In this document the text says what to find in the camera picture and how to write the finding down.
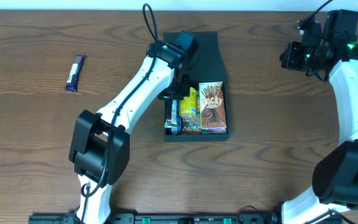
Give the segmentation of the yellow candy canister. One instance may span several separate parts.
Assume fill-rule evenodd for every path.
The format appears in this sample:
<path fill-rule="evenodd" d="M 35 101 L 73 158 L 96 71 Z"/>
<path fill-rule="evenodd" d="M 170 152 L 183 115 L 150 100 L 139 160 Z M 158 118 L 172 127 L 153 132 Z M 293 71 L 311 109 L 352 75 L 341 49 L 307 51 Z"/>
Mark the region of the yellow candy canister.
<path fill-rule="evenodd" d="M 190 95 L 185 96 L 179 103 L 179 115 L 182 118 L 192 118 L 197 111 L 198 94 L 193 87 L 190 88 Z"/>

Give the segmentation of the dark green flip-lid box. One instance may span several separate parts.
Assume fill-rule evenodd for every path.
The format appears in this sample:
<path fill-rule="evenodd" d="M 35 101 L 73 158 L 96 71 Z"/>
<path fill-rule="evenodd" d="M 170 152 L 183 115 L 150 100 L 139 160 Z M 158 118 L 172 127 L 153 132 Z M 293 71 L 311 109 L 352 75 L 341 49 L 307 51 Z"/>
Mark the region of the dark green flip-lid box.
<path fill-rule="evenodd" d="M 190 85 L 197 87 L 200 82 L 222 82 L 225 115 L 227 108 L 227 75 L 219 52 L 218 32 L 194 32 L 199 47 L 190 61 L 186 73 L 190 75 Z M 226 141 L 230 137 L 230 125 L 222 134 L 179 134 L 171 135 L 164 132 L 165 142 L 214 142 Z"/>

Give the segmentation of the green gummy worms bag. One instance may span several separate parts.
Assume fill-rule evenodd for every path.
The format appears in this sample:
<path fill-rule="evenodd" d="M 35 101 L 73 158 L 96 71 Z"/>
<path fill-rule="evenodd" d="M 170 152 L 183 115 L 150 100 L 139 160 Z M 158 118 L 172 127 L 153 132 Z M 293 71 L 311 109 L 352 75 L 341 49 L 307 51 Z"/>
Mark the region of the green gummy worms bag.
<path fill-rule="evenodd" d="M 181 118 L 182 134 L 201 134 L 201 118 L 199 100 L 197 102 L 196 115 L 192 118 Z"/>

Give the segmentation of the brown Pocky box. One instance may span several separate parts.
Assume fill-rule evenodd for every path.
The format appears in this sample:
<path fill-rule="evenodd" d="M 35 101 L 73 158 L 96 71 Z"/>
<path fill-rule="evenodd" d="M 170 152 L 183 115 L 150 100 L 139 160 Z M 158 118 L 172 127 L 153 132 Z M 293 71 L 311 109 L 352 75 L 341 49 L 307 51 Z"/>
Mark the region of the brown Pocky box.
<path fill-rule="evenodd" d="M 199 83 L 201 129 L 226 128 L 223 82 Z"/>

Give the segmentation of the yellow green Pretz box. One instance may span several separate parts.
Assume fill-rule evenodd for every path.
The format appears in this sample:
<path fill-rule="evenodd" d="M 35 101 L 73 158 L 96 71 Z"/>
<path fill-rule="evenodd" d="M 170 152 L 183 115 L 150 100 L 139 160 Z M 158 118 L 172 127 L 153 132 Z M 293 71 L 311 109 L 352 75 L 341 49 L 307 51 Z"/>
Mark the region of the yellow green Pretz box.
<path fill-rule="evenodd" d="M 208 129 L 202 129 L 201 133 L 204 135 L 207 134 L 226 134 L 227 130 L 226 128 L 208 128 Z"/>

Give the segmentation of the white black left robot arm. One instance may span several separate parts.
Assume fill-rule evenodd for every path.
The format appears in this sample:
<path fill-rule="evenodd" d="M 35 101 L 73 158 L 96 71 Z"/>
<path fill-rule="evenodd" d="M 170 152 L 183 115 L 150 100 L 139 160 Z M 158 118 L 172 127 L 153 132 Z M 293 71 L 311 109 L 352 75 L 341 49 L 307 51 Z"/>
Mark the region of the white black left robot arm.
<path fill-rule="evenodd" d="M 141 68 L 126 87 L 97 113 L 76 119 L 69 160 L 81 184 L 74 223 L 107 223 L 112 185 L 129 162 L 130 135 L 155 98 L 181 100 L 190 94 L 184 70 L 198 49 L 196 37 L 181 31 L 173 43 L 156 39 Z"/>

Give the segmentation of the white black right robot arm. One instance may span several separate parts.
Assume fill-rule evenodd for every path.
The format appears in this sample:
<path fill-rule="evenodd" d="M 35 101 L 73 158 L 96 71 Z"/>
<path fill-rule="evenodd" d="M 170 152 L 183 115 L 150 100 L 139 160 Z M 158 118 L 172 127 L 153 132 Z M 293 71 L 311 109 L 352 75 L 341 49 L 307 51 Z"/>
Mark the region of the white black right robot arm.
<path fill-rule="evenodd" d="M 337 148 L 314 168 L 311 186 L 275 212 L 274 223 L 346 221 L 344 213 L 358 210 L 358 13 L 330 11 L 320 24 L 314 14 L 298 21 L 299 42 L 280 56 L 282 68 L 321 77 L 336 97 L 339 119 Z"/>

